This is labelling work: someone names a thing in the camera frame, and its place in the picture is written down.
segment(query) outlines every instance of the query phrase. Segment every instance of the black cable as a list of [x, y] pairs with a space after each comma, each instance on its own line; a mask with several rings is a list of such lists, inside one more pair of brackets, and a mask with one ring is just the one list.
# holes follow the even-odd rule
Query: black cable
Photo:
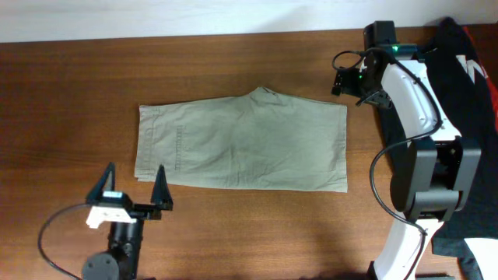
[[379, 160], [379, 158], [381, 158], [386, 152], [389, 152], [393, 148], [398, 147], [400, 145], [405, 145], [405, 144], [407, 144], [409, 142], [412, 142], [412, 141], [415, 141], [415, 140], [418, 140], [418, 139], [421, 139], [421, 138], [425, 138], [427, 136], [430, 136], [430, 135], [434, 134], [436, 131], [438, 131], [440, 129], [441, 125], [443, 124], [443, 120], [441, 118], [441, 113], [439, 112], [439, 109], [437, 107], [436, 100], [434, 100], [433, 96], [430, 94], [430, 92], [427, 89], [427, 87], [422, 83], [422, 81], [420, 81], [420, 78], [418, 78], [415, 74], [413, 74], [410, 70], [408, 70], [401, 62], [399, 62], [398, 59], [396, 59], [392, 54], [390, 54], [389, 52], [387, 52], [383, 48], [372, 47], [372, 48], [367, 49], [366, 51], [343, 51], [343, 52], [337, 54], [334, 57], [334, 59], [332, 60], [332, 67], [335, 70], [340, 71], [340, 72], [346, 72], [346, 71], [352, 70], [357, 65], [359, 65], [359, 62], [355, 63], [354, 66], [351, 66], [351, 67], [348, 67], [348, 68], [339, 68], [339, 67], [337, 67], [335, 65], [335, 60], [339, 56], [341, 56], [343, 54], [358, 54], [359, 55], [359, 61], [361, 62], [368, 54], [373, 53], [373, 52], [380, 52], [382, 54], [386, 54], [390, 63], [396, 64], [401, 70], [403, 70], [403, 72], [405, 72], [410, 78], [412, 78], [420, 86], [420, 88], [422, 88], [423, 92], [427, 95], [427, 98], [429, 99], [429, 102], [430, 102], [431, 106], [434, 108], [434, 111], [436, 113], [436, 119], [437, 119], [437, 121], [436, 121], [433, 129], [431, 129], [428, 132], [422, 133], [421, 135], [412, 136], [412, 137], [409, 137], [409, 138], [407, 138], [407, 139], [405, 139], [405, 140], [403, 140], [401, 142], [397, 142], [397, 143], [394, 143], [394, 144], [391, 144], [391, 145], [387, 146], [386, 148], [382, 149], [373, 158], [372, 163], [370, 164], [370, 187], [372, 189], [373, 196], [375, 197], [375, 199], [377, 200], [377, 202], [379, 203], [379, 205], [381, 205], [382, 209], [385, 210], [393, 218], [395, 218], [398, 221], [403, 222], [403, 223], [405, 223], [407, 225], [414, 226], [415, 228], [417, 228], [420, 231], [420, 236], [421, 236], [420, 237], [420, 248], [419, 248], [419, 251], [418, 251], [418, 253], [417, 253], [416, 257], [415, 257], [415, 260], [413, 261], [412, 266], [410, 267], [410, 269], [408, 271], [408, 274], [405, 276], [405, 280], [407, 280], [409, 278], [409, 276], [411, 275], [411, 273], [413, 272], [413, 270], [415, 269], [415, 266], [417, 265], [417, 263], [419, 262], [419, 259], [422, 256], [423, 248], [424, 248], [425, 243], [426, 243], [427, 232], [425, 231], [425, 229], [423, 227], [417, 225], [414, 222], [410, 222], [409, 220], [407, 220], [407, 219], [401, 217], [400, 215], [397, 215], [396, 213], [394, 213], [382, 201], [381, 196], [379, 195], [379, 193], [377, 192], [377, 188], [375, 187], [375, 181], [374, 181], [375, 165], [377, 164], [377, 161]]
[[85, 208], [85, 207], [89, 207], [89, 206], [91, 206], [91, 205], [88, 205], [86, 203], [82, 203], [82, 204], [77, 204], [77, 205], [69, 206], [69, 207], [66, 207], [66, 208], [64, 208], [62, 210], [59, 210], [58, 212], [56, 212], [55, 214], [53, 214], [52, 216], [50, 216], [50, 218], [48, 218], [48, 220], [41, 226], [40, 232], [38, 233], [38, 251], [40, 252], [41, 257], [51, 267], [55, 268], [55, 270], [61, 272], [62, 274], [65, 274], [65, 275], [69, 276], [70, 278], [76, 279], [76, 280], [81, 280], [81, 278], [78, 277], [78, 276], [76, 276], [76, 275], [74, 275], [73, 273], [71, 273], [69, 271], [66, 271], [64, 268], [61, 268], [60, 266], [56, 265], [45, 254], [44, 248], [43, 248], [43, 246], [41, 244], [41, 240], [43, 239], [44, 231], [47, 229], [47, 227], [50, 225], [50, 223], [53, 222], [57, 217], [59, 217], [62, 214], [65, 214], [67, 212], [71, 212], [71, 211], [78, 210], [78, 209]]

